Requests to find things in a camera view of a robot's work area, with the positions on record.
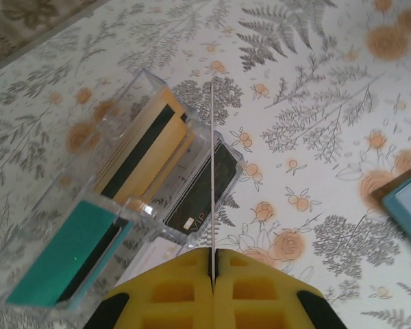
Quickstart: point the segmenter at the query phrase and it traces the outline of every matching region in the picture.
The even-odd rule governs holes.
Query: plastic compartment
[[[174,125],[176,132],[178,132],[177,127],[185,131],[171,146],[173,151],[166,155],[164,161],[160,161],[157,169],[153,169],[152,179],[148,179],[148,182],[143,184],[145,188],[142,187],[139,193],[124,193],[123,197],[117,197],[113,193],[111,195],[102,193],[101,178],[107,175],[105,174],[105,169],[109,167],[107,164],[117,163],[116,161],[121,157],[119,154],[126,158],[129,156],[134,160],[134,157],[130,155],[137,154],[134,153],[135,147],[143,138],[139,136],[134,139],[131,136],[135,136],[135,132],[139,131],[142,126],[146,127],[142,129],[143,134],[155,126],[157,119],[147,119],[144,113],[152,111],[162,99],[164,101],[169,99],[169,105],[176,107],[172,111],[175,112],[177,118],[177,121],[174,121],[177,124]],[[83,207],[84,212],[89,207],[96,208],[104,214],[105,219],[102,221],[103,216],[94,216],[95,222],[91,224],[84,220],[75,220],[76,224],[71,229],[79,232],[72,234],[73,237],[70,239],[73,241],[93,239],[92,232],[98,226],[103,226],[103,222],[104,225],[107,225],[109,221],[112,221],[114,225],[119,224],[121,230],[116,231],[104,253],[90,266],[91,270],[81,275],[79,284],[69,289],[65,297],[62,294],[61,298],[55,302],[29,307],[33,313],[43,319],[64,319],[76,325],[77,328],[80,328],[91,316],[103,296],[115,287],[125,270],[131,270],[140,263],[143,254],[153,245],[156,238],[172,241],[186,251],[192,248],[196,240],[205,232],[210,221],[210,213],[207,211],[201,213],[203,216],[200,221],[196,218],[192,219],[197,221],[195,229],[179,229],[168,220],[178,213],[184,200],[195,196],[189,192],[199,178],[203,181],[207,178],[206,175],[203,177],[202,173],[207,173],[207,164],[210,165],[210,128],[198,121],[198,116],[192,108],[180,104],[172,96],[163,80],[146,70],[142,70],[131,84],[120,87],[112,103],[113,106],[97,124],[95,131],[59,172],[34,209],[21,225],[9,232],[11,238],[8,244],[0,249],[0,307],[15,304],[22,306],[21,303],[15,302],[18,301],[18,295],[20,297],[24,295],[24,289],[20,289],[22,282],[34,270],[42,256],[48,254],[49,246],[54,244],[52,241],[56,241],[61,234],[64,234],[71,216],[75,216],[75,212],[79,209],[82,211]],[[168,122],[172,121],[164,121],[164,127],[159,130],[160,133],[166,129]],[[228,147],[219,133],[215,132],[215,134],[215,145],[219,145],[220,150],[226,150],[226,156],[232,159],[227,166],[234,168],[233,176],[226,178],[225,184],[221,187],[220,197],[216,200],[218,208],[221,200],[225,199],[229,190],[237,182],[244,162],[240,153]],[[125,145],[129,147],[130,143],[134,144],[132,141],[136,143],[133,150],[125,151]],[[145,150],[151,150],[150,147],[154,145],[155,143],[149,143],[145,146]],[[154,155],[156,152],[159,154],[158,152],[165,147],[166,140],[163,140],[161,147],[152,149]],[[136,161],[134,168],[144,161],[143,153],[140,161]],[[145,173],[148,174],[148,170],[151,170],[148,168],[150,166],[143,166],[145,170],[142,169],[140,177]],[[113,170],[112,173],[117,173],[119,168]],[[114,177],[112,173],[108,175],[109,182]],[[210,191],[204,191],[204,193],[210,197]],[[168,259],[180,252],[181,248],[174,250],[173,254],[168,255]],[[55,263],[56,257],[51,258],[55,258],[51,259],[52,266],[58,266]],[[55,280],[57,280],[56,275],[52,274],[51,282]]]

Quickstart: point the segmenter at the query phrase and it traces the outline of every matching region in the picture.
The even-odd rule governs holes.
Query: clear plastic box
[[[181,246],[173,258],[204,233],[210,128],[146,70],[115,97],[34,209],[9,232],[0,249],[0,307],[25,306],[79,328],[156,238]],[[219,207],[245,163],[217,132],[214,152],[220,157]]]

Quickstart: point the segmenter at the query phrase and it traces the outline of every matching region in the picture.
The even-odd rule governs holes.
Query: floral patterned surface
[[[314,285],[348,328],[411,328],[411,244],[371,199],[411,169],[411,1],[107,3],[0,71],[0,249],[143,66],[205,122],[214,80],[247,160],[220,247]]]

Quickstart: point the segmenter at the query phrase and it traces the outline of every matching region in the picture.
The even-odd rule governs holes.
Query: white card
[[[150,269],[153,269],[154,267],[157,267],[158,265],[174,259],[178,251],[181,249],[181,245],[158,237],[154,240],[154,242],[144,245],[142,249],[146,249],[146,251],[142,253],[142,257],[138,263],[132,262],[129,265],[125,273],[117,282],[116,287]]]

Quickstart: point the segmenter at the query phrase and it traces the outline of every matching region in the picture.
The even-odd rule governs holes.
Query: black card
[[[214,199],[217,202],[236,175],[237,161],[219,142],[214,149]],[[211,163],[210,157],[203,164],[185,195],[170,213],[166,225],[190,234],[196,232],[211,211]]]

